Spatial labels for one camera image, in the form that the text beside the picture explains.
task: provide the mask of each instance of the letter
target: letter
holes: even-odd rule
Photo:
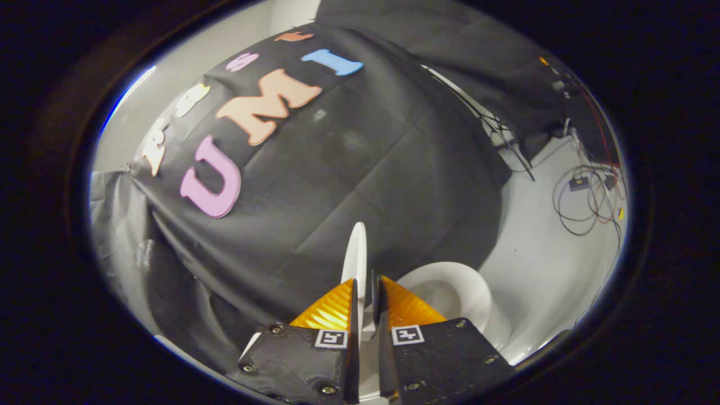
[[[180,184],[180,195],[188,197],[202,212],[213,218],[221,218],[230,212],[240,195],[240,170],[220,149],[212,143],[212,135],[206,136],[195,151],[195,160],[204,160],[222,176],[224,182],[220,194],[210,192],[195,176],[195,168],[185,172]]]
[[[252,54],[244,53],[244,54],[238,56],[237,58],[233,59],[231,62],[229,62],[226,65],[225,70],[231,71],[231,72],[239,71],[240,69],[249,65],[250,63],[252,63],[254,60],[256,60],[259,57],[260,57],[260,55],[257,53],[252,53]]]
[[[165,134],[163,129],[166,125],[162,118],[158,118],[150,129],[150,137],[145,141],[143,145],[143,157],[147,158],[150,162],[150,174],[157,175],[160,169],[160,163],[163,161],[165,156],[165,146],[160,146],[165,141]]]
[[[256,117],[286,118],[287,108],[280,97],[287,100],[291,108],[302,107],[314,99],[323,89],[308,86],[285,74],[284,69],[274,70],[260,78],[260,97],[235,97],[226,102],[215,114],[216,118],[228,117],[248,133],[252,146],[263,143],[274,131],[275,123]]]
[[[318,49],[315,52],[308,53],[307,55],[303,56],[301,61],[307,62],[307,61],[313,61],[318,62],[321,65],[325,65],[328,68],[331,68],[335,71],[336,76],[347,76],[351,73],[354,73],[360,68],[363,67],[362,62],[353,62],[348,61],[345,58],[341,58],[340,56],[333,55],[329,50],[327,49]]]
[[[314,36],[315,36],[314,34],[303,35],[302,32],[295,31],[295,32],[285,32],[283,35],[280,35],[279,37],[275,38],[274,40],[275,41],[283,40],[283,41],[295,42],[295,41],[306,40],[306,39],[312,38]]]
[[[180,97],[180,100],[178,100],[178,103],[175,105],[175,108],[177,110],[177,116],[182,117],[187,114],[188,111],[195,107],[195,104],[197,104],[198,101],[202,100],[202,98],[205,97],[209,91],[210,86],[205,86],[202,83],[198,83],[191,87],[190,90],[185,92],[185,94]]]

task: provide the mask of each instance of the bolt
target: bolt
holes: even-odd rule
[[[333,395],[334,393],[338,392],[338,389],[331,386],[324,386],[320,389],[320,392],[324,393],[325,395]]]

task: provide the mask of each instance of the red wire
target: red wire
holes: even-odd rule
[[[593,102],[590,101],[588,94],[585,93],[585,89],[580,88],[580,91],[582,92],[582,95],[585,96],[585,99],[588,101],[588,104],[590,105],[590,109],[593,111],[593,115],[595,115],[595,122],[598,124],[598,128],[600,128],[600,134],[603,136],[603,145],[605,145],[605,153],[608,154],[608,161],[610,162],[611,166],[615,166],[615,164],[613,163],[613,159],[611,159],[611,157],[610,157],[610,149],[608,148],[608,141],[605,140],[605,131],[603,131],[603,125],[600,124],[600,118],[598,117],[598,113],[595,111],[595,106],[593,105]]]

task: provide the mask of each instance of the black cloth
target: black cloth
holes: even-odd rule
[[[356,222],[366,226],[368,268],[394,279],[438,261],[478,268],[498,234],[510,171],[462,101],[380,37],[319,23],[296,30],[315,36],[241,50],[197,81],[211,90],[187,115],[171,103],[156,177],[140,149],[128,172],[93,174],[93,236],[114,292],[152,333],[221,373],[257,326],[291,321],[339,284]],[[323,48],[364,67],[336,76],[300,60]],[[247,52],[260,58],[225,70]],[[258,80],[278,68],[323,91],[286,119],[263,117],[278,127],[250,146],[215,113],[259,96]],[[190,167],[222,189],[194,160],[208,134],[242,176],[237,202],[217,219],[179,194]]]
[[[540,138],[544,145],[548,138],[542,134],[570,117],[586,149],[607,161],[590,105],[582,95],[566,100],[557,92],[553,83],[558,75],[539,57],[560,76],[574,77],[568,67],[494,17],[452,0],[323,0],[315,21],[376,35],[406,49],[497,115],[521,144]],[[617,163],[602,117],[600,122]],[[527,159],[541,150],[532,143],[521,149]]]

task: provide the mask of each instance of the black wire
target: black wire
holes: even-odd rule
[[[547,161],[547,159],[550,158],[550,156],[554,155],[556,152],[558,152],[560,149],[562,149],[563,146],[567,145],[570,142],[572,142],[572,139],[568,139],[567,141],[558,145],[555,149],[552,150],[552,152],[548,153],[541,161],[533,164],[533,169],[535,169],[536,167],[543,164],[545,161]],[[515,169],[510,169],[510,170],[512,170],[515,173],[524,173],[525,172],[524,170],[515,170]]]
[[[562,177],[560,177],[560,180],[555,184],[555,187],[554,187],[554,189],[553,189],[553,200],[552,200],[552,201],[553,201],[553,208],[555,208],[555,193],[557,192],[557,186],[562,182],[562,180],[563,180],[570,172],[573,172],[574,170],[577,170],[578,168],[581,168],[581,169],[582,169],[580,173],[583,173],[583,172],[592,173],[592,174],[594,174],[601,182],[603,181],[602,177],[600,177],[599,173],[598,173],[598,172],[595,170],[595,168],[592,167],[592,166],[581,165],[581,166],[577,166],[577,167],[573,167],[573,168],[571,168],[571,169],[568,169],[568,170],[562,175]],[[565,190],[566,187],[569,187],[569,185],[568,185],[567,183],[566,183],[565,187],[563,187],[563,191]],[[590,186],[590,193],[592,193],[593,199],[595,199],[595,193],[594,193],[592,187],[593,187],[593,186],[591,185],[591,186]],[[593,224],[590,226],[590,228],[588,229],[588,231],[585,232],[585,233],[582,234],[582,235],[578,235],[578,233],[576,233],[576,232],[574,232],[574,231],[571,231],[571,230],[568,229],[568,227],[564,224],[564,222],[563,222],[563,220],[562,220],[562,218],[563,218],[564,216],[560,213],[560,211],[559,211],[559,209],[558,209],[558,208],[559,208],[559,199],[558,199],[558,207],[555,209],[555,211],[557,212],[557,214],[560,216],[560,223],[562,223],[562,225],[565,227],[565,229],[567,229],[570,233],[572,233],[572,234],[574,234],[574,235],[584,236],[585,234],[589,233],[590,230],[592,229],[592,227],[595,226],[595,222],[597,222],[598,217],[599,217],[599,218],[603,218],[603,219],[608,219],[608,220],[610,220],[610,221],[613,222],[613,225],[614,225],[614,227],[615,227],[615,232],[616,232],[616,235],[617,235],[617,238],[618,238],[618,247],[617,247],[617,249],[615,250],[615,256],[614,256],[614,258],[613,258],[613,261],[612,261],[612,263],[610,263],[610,268],[608,269],[607,273],[605,273],[605,277],[603,278],[603,281],[600,283],[600,286],[598,287],[598,290],[595,292],[595,295],[593,296],[593,300],[590,302],[590,305],[589,305],[582,313],[580,313],[580,315],[577,316],[577,318],[575,319],[575,323],[573,324],[573,327],[574,327],[575,325],[577,325],[577,321],[580,320],[580,317],[582,317],[586,312],[588,312],[588,310],[590,309],[590,307],[592,307],[593,304],[595,303],[595,301],[598,299],[598,294],[600,293],[600,290],[602,289],[603,285],[605,285],[605,281],[608,279],[608,276],[610,275],[611,270],[613,269],[613,266],[615,265],[615,262],[617,262],[618,256],[619,256],[619,254],[620,254],[621,240],[622,240],[622,231],[621,231],[621,229],[620,229],[620,224],[619,224],[618,221],[615,219],[614,212],[613,212],[613,215],[612,215],[610,218],[604,218],[604,217],[602,217],[601,215],[598,214],[598,212],[599,212],[599,210],[600,210],[600,207],[602,207],[602,205],[603,205],[603,203],[604,203],[605,201],[608,202],[608,207],[610,207],[611,212],[613,212],[614,208],[612,207],[612,204],[611,204],[611,202],[610,202],[610,199],[608,198],[607,193],[605,193],[605,191],[603,190],[603,201],[600,203],[600,206],[598,207],[598,211],[597,211],[597,212],[594,212],[594,214],[595,214],[595,220],[593,221]]]
[[[508,124],[505,124],[505,122],[503,122],[500,118],[490,117],[489,115],[483,114],[481,112],[478,112],[478,114],[480,114],[481,117],[487,118],[488,120],[493,120],[496,123],[500,124],[501,127],[504,127],[504,128],[502,128],[503,130],[508,130],[508,131],[510,130],[510,127],[508,127]]]
[[[505,145],[506,145],[510,150],[513,151],[513,153],[515,154],[515,156],[518,158],[518,160],[519,160],[520,163],[523,165],[523,167],[525,168],[525,170],[526,170],[526,171],[528,172],[528,174],[530,175],[530,178],[531,178],[531,179],[533,180],[533,182],[534,182],[534,181],[535,181],[535,176],[533,176],[533,174],[530,172],[530,168],[528,167],[528,165],[525,164],[525,161],[523,161],[523,159],[520,157],[520,155],[518,154],[518,152],[516,152],[515,149],[513,149],[512,146],[510,146],[510,142],[508,142],[508,140],[505,138],[505,136],[504,136],[502,133],[497,132],[497,131],[495,130],[495,128],[486,120],[486,117],[487,117],[487,116],[486,116],[485,114],[482,114],[480,111],[478,111],[477,108],[475,108],[474,105],[470,104],[469,102],[465,102],[464,97],[463,97],[460,93],[458,93],[457,90],[455,90],[455,89],[453,89],[452,87],[450,87],[450,86],[449,86],[447,83],[445,83],[444,81],[440,81],[440,82],[441,82],[442,84],[444,84],[445,87],[447,87],[448,89],[450,89],[453,93],[455,93],[455,95],[456,95],[458,98],[460,98],[460,100],[463,101],[466,106],[470,107],[470,109],[471,109],[472,111],[474,111],[475,114],[478,115],[479,118],[480,118],[481,120],[483,120],[483,121],[487,124],[487,126],[490,127],[490,129],[491,129],[493,132],[497,133],[497,134],[503,139],[503,141],[505,142]],[[491,119],[494,120],[494,121],[497,122],[497,123],[501,123],[502,125],[505,125],[505,123],[503,123],[502,121],[500,121],[500,120],[497,119],[497,118],[494,118],[494,117],[493,117],[493,118],[491,118]],[[515,137],[516,140],[518,139],[518,137],[515,135],[515,133],[513,133],[513,131],[510,131],[510,133],[513,134],[513,137]]]
[[[596,165],[598,165],[598,168],[600,170],[611,173],[613,175],[613,177],[615,177],[616,182],[621,182],[623,184],[623,190],[625,191],[625,195],[628,195],[628,187],[627,187],[627,184],[625,184],[625,176],[623,176],[622,172],[620,172],[620,169],[618,169],[612,165],[608,165],[612,169],[608,169],[607,167],[604,167],[602,164],[599,164],[597,162],[598,158],[596,158],[595,155],[590,153],[582,144],[580,144],[580,147],[582,149],[582,152],[585,154],[585,158],[590,162],[590,165],[592,166],[593,164],[596,164]]]
[[[600,187],[605,187],[605,183],[602,180],[600,181],[599,184],[600,184]],[[602,205],[605,202],[605,199],[602,200],[602,202],[600,203],[600,206],[598,207],[598,199],[595,197],[595,192],[593,191],[593,187],[594,187],[594,185],[590,186],[590,192],[588,193],[588,207],[590,208],[590,211],[592,211],[600,219],[603,219],[605,221],[612,221],[612,217],[614,217],[614,215],[615,215],[615,208],[612,205],[608,204],[611,217],[608,218],[608,217],[602,216],[600,214],[600,208],[602,208]],[[593,201],[595,202],[595,208],[593,208],[593,206],[590,204],[590,196],[591,195],[593,196]]]
[[[555,211],[557,211],[557,215],[560,218],[560,223],[562,224],[563,228],[565,228],[566,231],[572,233],[575,236],[585,236],[588,233],[590,233],[590,231],[592,231],[593,228],[595,228],[595,224],[598,222],[598,217],[596,215],[591,215],[588,218],[588,219],[593,218],[593,222],[590,224],[590,227],[585,232],[578,233],[578,232],[575,232],[572,229],[568,228],[567,225],[565,225],[565,221],[562,220],[564,216],[560,213],[560,201],[562,200],[562,193],[565,192],[565,190],[567,190],[568,187],[569,187],[569,185],[566,183],[565,187],[563,187],[562,190],[560,190],[560,195],[557,198],[557,208],[555,209]]]
[[[508,147],[508,149],[510,149],[510,150],[515,154],[515,156],[518,158],[518,160],[520,161],[520,163],[521,163],[521,164],[523,165],[523,167],[525,168],[525,171],[528,172],[528,174],[530,175],[530,178],[531,178],[533,181],[535,181],[535,176],[533,176],[532,172],[530,172],[530,168],[528,167],[527,164],[525,164],[525,161],[523,160],[523,158],[520,157],[520,154],[512,147],[512,145],[510,145],[510,142],[508,142],[508,140],[505,138],[505,136],[504,136],[502,133],[497,132],[497,131],[495,130],[495,128],[485,119],[485,116],[484,116],[484,115],[480,115],[480,119],[481,119],[483,122],[485,122],[488,127],[490,127],[490,130],[491,130],[492,132],[497,133],[497,135],[500,136],[500,137],[503,139],[503,141],[505,142],[505,145]]]
[[[559,206],[556,205],[556,203],[555,203],[555,196],[557,195],[557,187],[560,185],[560,183],[562,183],[562,181],[564,180],[564,178],[567,177],[567,175],[568,175],[570,172],[575,172],[575,171],[577,171],[578,169],[583,169],[583,168],[589,168],[589,166],[584,166],[584,165],[583,165],[583,166],[576,166],[576,167],[572,167],[571,169],[568,169],[568,170],[560,177],[560,179],[557,181],[557,183],[555,183],[555,187],[553,187],[553,189],[552,189],[552,207],[555,209],[555,212],[557,213],[557,215],[560,216],[561,222],[562,222],[562,219],[567,219],[568,221],[574,221],[574,222],[584,222],[584,221],[588,221],[588,220],[593,219],[593,218],[597,218],[594,214],[593,214],[593,215],[590,215],[590,216],[587,217],[587,218],[582,218],[582,219],[579,219],[579,218],[571,218],[571,217],[562,215],[562,214],[560,213]]]

